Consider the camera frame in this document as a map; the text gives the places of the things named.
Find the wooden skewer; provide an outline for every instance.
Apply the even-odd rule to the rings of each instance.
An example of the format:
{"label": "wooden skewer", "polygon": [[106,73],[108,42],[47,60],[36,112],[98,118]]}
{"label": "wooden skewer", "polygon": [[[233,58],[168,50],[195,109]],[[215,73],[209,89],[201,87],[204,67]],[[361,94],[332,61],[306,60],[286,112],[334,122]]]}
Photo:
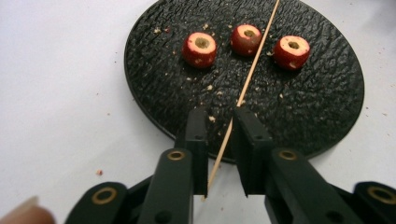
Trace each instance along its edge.
{"label": "wooden skewer", "polygon": [[[238,106],[238,107],[241,106],[242,102],[244,101],[245,95],[246,95],[247,90],[248,90],[248,84],[249,84],[249,82],[251,80],[251,77],[253,76],[254,69],[256,68],[257,61],[259,60],[260,54],[262,52],[262,47],[264,46],[265,39],[268,36],[268,32],[269,32],[269,30],[271,28],[271,24],[272,24],[272,21],[274,19],[275,14],[276,14],[276,10],[277,10],[278,5],[279,5],[279,0],[276,0],[275,6],[274,6],[274,10],[273,10],[273,12],[271,14],[270,20],[268,21],[267,28],[265,29],[265,32],[264,32],[264,36],[262,37],[262,42],[259,45],[259,49],[257,50],[256,56],[254,57],[253,64],[251,65],[250,70],[249,70],[249,72],[247,74],[247,80],[245,81],[244,88],[242,89],[241,94],[239,95],[239,99],[238,99],[238,102],[236,104],[236,106]],[[231,119],[230,124],[228,125],[227,132],[226,132],[226,134],[224,136],[224,139],[223,139],[223,142],[221,144],[221,147],[220,147],[220,150],[219,150],[219,154],[216,157],[215,165],[213,166],[212,172],[210,173],[210,177],[209,177],[209,180],[208,180],[208,183],[207,183],[207,190],[208,191],[209,191],[210,187],[212,186],[213,180],[215,179],[216,171],[219,169],[219,164],[220,164],[222,156],[224,154],[225,147],[227,146],[228,140],[230,138],[232,129],[233,129],[233,120]]]}

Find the black round plate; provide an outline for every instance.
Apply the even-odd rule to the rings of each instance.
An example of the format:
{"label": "black round plate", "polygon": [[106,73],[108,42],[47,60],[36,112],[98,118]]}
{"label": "black round plate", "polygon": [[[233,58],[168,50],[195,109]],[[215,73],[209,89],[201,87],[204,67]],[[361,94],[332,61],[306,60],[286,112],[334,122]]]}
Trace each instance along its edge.
{"label": "black round plate", "polygon": [[[125,73],[144,113],[175,137],[190,110],[210,117],[210,154],[216,156],[245,83],[252,58],[233,54],[230,34],[242,23],[265,28],[275,1],[167,0],[150,7],[134,25],[125,49]],[[215,64],[188,66],[180,55],[187,35],[204,32],[218,45]],[[311,47],[297,72],[278,68],[267,55],[283,35],[299,35]],[[247,90],[246,106],[280,147],[312,157],[347,135],[361,112],[364,82],[359,61],[343,35],[313,8],[283,0]],[[231,150],[224,160],[232,161]]]}

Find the apple core hole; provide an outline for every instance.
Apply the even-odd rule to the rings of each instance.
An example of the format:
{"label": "apple core hole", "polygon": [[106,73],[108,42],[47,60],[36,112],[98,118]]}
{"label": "apple core hole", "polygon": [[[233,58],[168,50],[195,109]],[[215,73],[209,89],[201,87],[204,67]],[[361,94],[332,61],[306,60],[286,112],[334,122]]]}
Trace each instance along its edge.
{"label": "apple core hole", "polygon": [[200,49],[207,49],[207,47],[209,47],[209,44],[209,41],[205,38],[198,37],[195,40],[195,45]]}
{"label": "apple core hole", "polygon": [[246,35],[246,36],[248,36],[248,37],[253,37],[253,36],[254,36],[254,32],[251,31],[251,30],[246,30],[246,31],[244,32],[244,35]]}
{"label": "apple core hole", "polygon": [[289,47],[291,47],[292,49],[298,49],[300,46],[296,42],[290,41]]}

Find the cored apple slice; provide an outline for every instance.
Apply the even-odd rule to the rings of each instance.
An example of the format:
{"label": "cored apple slice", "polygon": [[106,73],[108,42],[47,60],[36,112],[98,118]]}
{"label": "cored apple slice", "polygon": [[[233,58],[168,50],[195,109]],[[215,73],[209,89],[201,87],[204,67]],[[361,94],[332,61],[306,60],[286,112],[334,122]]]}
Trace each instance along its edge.
{"label": "cored apple slice", "polygon": [[280,67],[294,71],[303,67],[309,57],[308,42],[300,36],[286,35],[274,47],[274,60]]}
{"label": "cored apple slice", "polygon": [[197,32],[185,39],[181,55],[189,65],[196,68],[207,68],[215,62],[216,52],[216,41],[213,37]]}
{"label": "cored apple slice", "polygon": [[231,48],[241,56],[256,55],[262,41],[262,33],[253,25],[243,24],[233,29]]}

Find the white table surface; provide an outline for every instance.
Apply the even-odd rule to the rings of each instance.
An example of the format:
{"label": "white table surface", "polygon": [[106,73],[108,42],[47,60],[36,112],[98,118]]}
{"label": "white table surface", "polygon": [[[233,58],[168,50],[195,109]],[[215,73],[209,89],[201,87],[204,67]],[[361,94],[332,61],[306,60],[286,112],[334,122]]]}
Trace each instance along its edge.
{"label": "white table surface", "polygon": [[[94,185],[153,174],[173,141],[134,101],[123,52],[154,2],[0,2],[0,217],[37,195],[63,223]],[[304,2],[343,33],[365,81],[349,135],[310,161],[348,191],[368,180],[396,188],[396,1]],[[236,167],[222,164],[209,199],[195,197],[194,223],[242,222],[269,223],[263,196],[246,198]]]}

